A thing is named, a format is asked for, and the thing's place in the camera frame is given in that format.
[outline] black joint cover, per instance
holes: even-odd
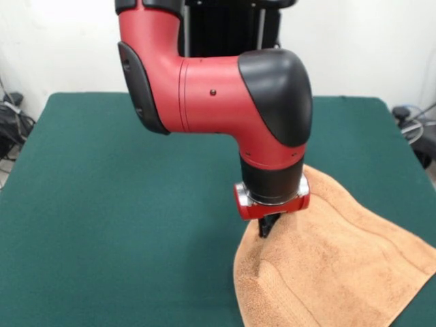
[[[168,135],[157,113],[149,78],[135,51],[124,42],[118,43],[121,64],[131,101],[142,124],[155,133]]]
[[[243,53],[238,60],[245,85],[271,134],[297,147],[309,139],[312,92],[301,60],[283,49]]]
[[[124,10],[134,9],[136,7],[136,0],[115,0],[116,14],[120,14]]]
[[[170,12],[177,17],[182,17],[184,0],[142,0],[144,7],[161,9],[166,12]]]

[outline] green felt surface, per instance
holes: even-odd
[[[0,193],[0,326],[242,326],[246,223],[221,135],[148,132],[126,94],[56,94]],[[377,99],[317,98],[307,163],[436,245],[436,193]],[[432,279],[395,326],[434,326]]]

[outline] black cable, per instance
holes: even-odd
[[[429,112],[430,110],[432,110],[434,108],[436,108],[436,102],[434,104],[432,104],[431,106],[429,106],[426,110],[423,110],[419,114],[416,114],[415,116],[413,116],[410,119],[408,119],[408,121],[412,121],[414,119],[417,119],[417,118],[421,117],[423,114],[426,114],[427,112]]]

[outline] brown towel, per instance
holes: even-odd
[[[311,204],[270,236],[252,221],[234,263],[246,327],[389,326],[436,272],[436,249],[306,167]]]

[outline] white wall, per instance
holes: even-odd
[[[57,91],[125,91],[113,0],[0,0],[0,74],[38,117]],[[436,1],[300,0],[281,41],[317,95],[436,100]]]

